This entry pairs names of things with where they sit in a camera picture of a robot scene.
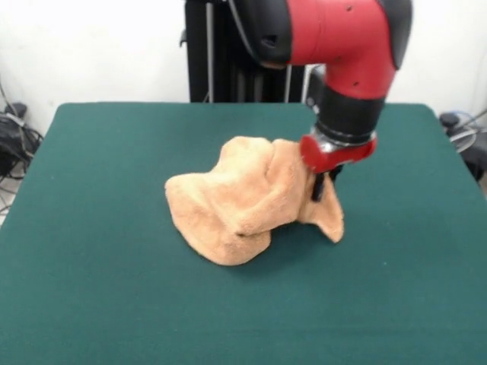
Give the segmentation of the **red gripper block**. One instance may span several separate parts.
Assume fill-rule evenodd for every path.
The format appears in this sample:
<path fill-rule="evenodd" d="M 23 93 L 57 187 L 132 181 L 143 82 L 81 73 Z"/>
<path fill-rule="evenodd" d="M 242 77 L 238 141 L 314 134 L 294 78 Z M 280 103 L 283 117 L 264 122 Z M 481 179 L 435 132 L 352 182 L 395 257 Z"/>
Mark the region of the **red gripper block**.
<path fill-rule="evenodd" d="M 299 142 L 299 151 L 304 164 L 316 173 L 311 199 L 320 201 L 323 196 L 325 172 L 330 179 L 336 179 L 343 170 L 343 164 L 356 163 L 369 158 L 377 147 L 377 136 L 372 134 L 365 144 L 340 145 L 323 136 L 304 135 Z"/>

